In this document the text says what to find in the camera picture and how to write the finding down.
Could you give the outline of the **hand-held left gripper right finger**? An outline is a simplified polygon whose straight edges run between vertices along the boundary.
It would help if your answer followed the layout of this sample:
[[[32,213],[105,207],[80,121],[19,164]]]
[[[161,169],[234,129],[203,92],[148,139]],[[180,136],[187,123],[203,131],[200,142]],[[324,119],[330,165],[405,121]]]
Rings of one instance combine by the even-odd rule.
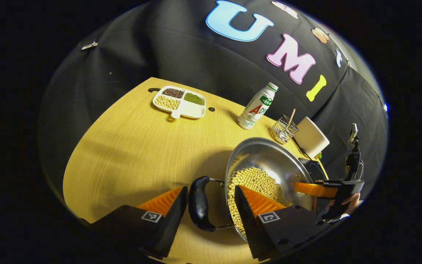
[[[252,257],[259,261],[292,254],[330,229],[327,221],[303,207],[285,207],[241,186],[234,195]]]

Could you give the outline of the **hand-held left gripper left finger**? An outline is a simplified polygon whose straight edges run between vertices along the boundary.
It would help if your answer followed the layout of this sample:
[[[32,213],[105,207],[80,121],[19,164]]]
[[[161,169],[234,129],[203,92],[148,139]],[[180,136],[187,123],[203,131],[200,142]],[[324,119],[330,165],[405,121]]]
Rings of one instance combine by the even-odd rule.
[[[92,223],[88,229],[122,250],[134,250],[162,260],[168,257],[188,204],[188,187],[165,192],[138,206],[122,205]]]

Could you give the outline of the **black induction cooktop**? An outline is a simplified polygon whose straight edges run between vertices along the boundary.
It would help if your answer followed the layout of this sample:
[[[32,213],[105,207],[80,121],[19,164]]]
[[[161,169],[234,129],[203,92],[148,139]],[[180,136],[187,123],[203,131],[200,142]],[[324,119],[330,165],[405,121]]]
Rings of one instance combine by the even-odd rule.
[[[298,160],[307,170],[313,182],[324,181],[328,179],[321,167],[321,164],[318,161],[313,161],[305,158],[298,158]]]

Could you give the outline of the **pile of yellow soybeans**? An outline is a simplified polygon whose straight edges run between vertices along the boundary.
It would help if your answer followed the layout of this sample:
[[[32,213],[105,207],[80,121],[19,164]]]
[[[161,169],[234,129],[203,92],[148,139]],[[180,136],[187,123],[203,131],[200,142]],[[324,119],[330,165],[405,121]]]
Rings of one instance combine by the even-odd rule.
[[[266,197],[274,201],[275,205],[293,205],[284,198],[283,190],[276,180],[262,169],[250,167],[232,172],[227,185],[227,204],[233,224],[239,233],[246,237],[244,225],[238,212],[234,191],[236,186],[245,187],[257,193],[257,197]]]

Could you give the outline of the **steel pot with black handle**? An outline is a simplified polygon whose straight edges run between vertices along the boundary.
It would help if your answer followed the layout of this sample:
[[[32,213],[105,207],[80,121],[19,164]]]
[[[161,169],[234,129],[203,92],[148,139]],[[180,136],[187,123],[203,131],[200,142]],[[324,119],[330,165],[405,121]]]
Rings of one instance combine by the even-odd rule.
[[[201,176],[192,183],[189,193],[189,215],[197,228],[206,232],[220,229],[209,219],[209,200],[206,195],[206,186],[210,182],[216,182],[223,188],[220,195],[225,199],[226,219],[230,221],[222,228],[234,229],[241,239],[247,241],[247,237],[241,235],[233,224],[227,204],[227,185],[232,172],[250,167],[262,169],[274,178],[276,183],[282,187],[284,198],[292,202],[293,205],[303,207],[311,212],[318,212],[317,200],[314,197],[293,190],[295,182],[313,183],[298,157],[272,140],[251,137],[239,143],[229,154],[223,175],[217,178]]]

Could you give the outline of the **white toaster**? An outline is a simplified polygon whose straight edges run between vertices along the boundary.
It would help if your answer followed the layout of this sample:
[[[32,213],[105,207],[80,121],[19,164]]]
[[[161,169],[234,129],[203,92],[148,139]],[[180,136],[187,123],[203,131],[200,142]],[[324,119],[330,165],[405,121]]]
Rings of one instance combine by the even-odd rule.
[[[303,118],[297,127],[299,131],[293,138],[308,157],[314,158],[330,144],[325,134],[310,118]]]

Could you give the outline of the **white drink bottle green label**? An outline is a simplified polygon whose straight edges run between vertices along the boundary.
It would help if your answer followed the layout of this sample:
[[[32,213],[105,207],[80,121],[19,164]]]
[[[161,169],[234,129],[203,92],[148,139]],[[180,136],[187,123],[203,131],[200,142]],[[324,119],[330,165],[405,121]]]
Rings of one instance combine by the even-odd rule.
[[[244,112],[237,118],[237,123],[245,130],[253,128],[256,122],[264,115],[273,103],[278,86],[269,82],[258,91],[246,105]]]

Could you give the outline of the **white divided bean dish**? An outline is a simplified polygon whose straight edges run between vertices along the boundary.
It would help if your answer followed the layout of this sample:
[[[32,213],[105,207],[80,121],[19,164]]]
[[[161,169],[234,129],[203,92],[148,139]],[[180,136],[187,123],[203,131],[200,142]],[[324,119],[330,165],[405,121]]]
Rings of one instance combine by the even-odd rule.
[[[171,117],[198,119],[206,115],[206,98],[198,92],[172,85],[164,86],[152,99],[159,110],[169,112]]]

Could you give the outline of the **black backdrop cloth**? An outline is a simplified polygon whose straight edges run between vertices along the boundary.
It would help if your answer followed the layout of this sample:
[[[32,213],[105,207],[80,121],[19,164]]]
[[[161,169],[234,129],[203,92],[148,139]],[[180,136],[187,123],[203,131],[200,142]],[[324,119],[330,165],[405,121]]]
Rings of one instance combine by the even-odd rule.
[[[93,41],[97,47],[81,51]],[[349,129],[357,124],[367,195],[382,168],[389,125],[373,75],[355,63],[334,30],[282,0],[148,1],[84,38],[54,72],[37,128],[42,170],[62,193],[82,135],[150,77],[241,105],[273,82],[279,90],[266,116],[296,108],[296,122],[310,118],[330,141],[322,151],[329,176],[344,174]]]

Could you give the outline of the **wooden handled spoon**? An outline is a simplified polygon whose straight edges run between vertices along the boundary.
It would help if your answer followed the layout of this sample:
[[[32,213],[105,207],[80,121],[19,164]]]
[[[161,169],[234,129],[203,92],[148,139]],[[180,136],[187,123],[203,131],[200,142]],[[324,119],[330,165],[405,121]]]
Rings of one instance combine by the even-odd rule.
[[[292,120],[293,120],[293,117],[294,117],[294,115],[295,115],[295,112],[296,112],[296,108],[294,108],[294,109],[292,110],[292,112],[291,112],[291,114],[290,114],[290,115],[283,115],[284,119],[286,120],[286,127],[285,127],[285,130],[286,130],[287,132],[290,132],[290,130],[291,130]]]

